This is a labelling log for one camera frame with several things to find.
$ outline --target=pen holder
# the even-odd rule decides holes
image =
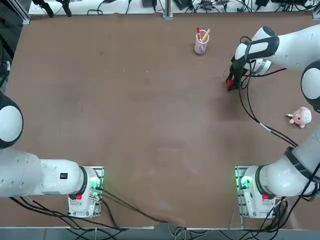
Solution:
[[[201,38],[206,34],[206,30],[200,30],[200,36]],[[203,42],[201,42],[198,39],[198,34],[195,35],[195,44],[194,44],[194,51],[196,54],[198,55],[202,55],[205,53],[206,48],[207,48],[207,44],[209,41],[209,34],[208,36],[205,38],[205,40]]]

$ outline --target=equipment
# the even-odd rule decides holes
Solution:
[[[320,25],[275,36],[268,27],[261,27],[252,39],[241,42],[232,58],[226,80],[228,90],[238,89],[241,77],[252,70],[253,76],[264,75],[271,63],[288,69],[303,70],[301,91],[316,112],[320,112]],[[249,166],[239,183],[248,216],[267,218],[275,206],[276,196],[303,194],[316,196],[320,189],[320,126],[303,144],[288,147],[272,164]]]
[[[54,12],[52,11],[50,5],[47,2],[45,2],[45,0],[32,0],[32,1],[38,7],[44,9],[46,11],[46,13],[48,14],[49,18],[54,17],[54,15],[55,15]],[[56,1],[62,4],[62,8],[65,11],[65,14],[68,17],[71,17],[72,13],[69,8],[70,0],[56,0]]]
[[[65,159],[38,159],[12,146],[22,134],[20,108],[0,91],[0,197],[68,195],[69,214],[100,215],[96,190],[102,188],[104,168],[79,166]]]
[[[144,8],[155,8],[157,6],[156,0],[142,0],[142,6]]]
[[[174,0],[176,6],[179,8],[179,10],[185,9],[188,6],[192,5],[191,0]]]

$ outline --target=tabletop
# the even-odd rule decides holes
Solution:
[[[228,228],[237,196],[235,166],[272,163],[287,147],[246,115],[238,92],[227,92],[230,60],[240,37],[262,26],[280,35],[315,24],[311,13],[32,19],[23,27],[7,86],[24,115],[14,147],[41,159],[104,166],[104,186],[155,218],[189,228]],[[197,26],[211,29],[202,56],[193,49]],[[286,70],[255,78],[249,89],[260,121],[297,143],[320,120],[313,111],[312,122],[298,129],[284,118],[308,107],[301,74]],[[65,196],[35,199],[68,212]],[[1,227],[65,226],[9,199],[0,203],[6,216]],[[122,227],[156,224],[109,205]],[[317,201],[300,202],[285,227],[319,229],[312,220],[319,214]],[[105,210],[93,220],[110,223]],[[258,223],[250,220],[246,227]],[[231,227],[241,227],[237,207]]]

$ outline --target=red object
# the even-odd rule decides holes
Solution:
[[[228,78],[225,82],[226,82],[226,86],[228,88],[228,91],[230,91],[232,89],[234,81],[232,80],[232,78]]]
[[[196,27],[196,33],[197,33],[198,39],[201,40],[200,28],[198,26]]]
[[[262,200],[267,200],[268,199],[268,195],[266,195],[266,194],[262,194],[261,196],[262,196]]]

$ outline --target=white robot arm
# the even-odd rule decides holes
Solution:
[[[320,25],[275,36],[268,27],[262,27],[252,40],[240,43],[230,68],[232,85],[238,89],[244,71],[263,75],[275,63],[287,69],[302,70],[301,91],[315,111],[320,112]],[[313,177],[320,162],[320,127],[296,148],[288,148],[272,164],[250,166],[242,180],[244,197],[250,218],[267,217],[275,205],[275,196],[298,196],[311,179],[305,195],[319,190],[320,171]]]
[[[66,159],[39,159],[12,149],[23,125],[20,108],[0,91],[0,198],[68,195],[69,214],[79,218],[99,216],[100,191],[95,187],[102,186],[103,169],[79,166]]]

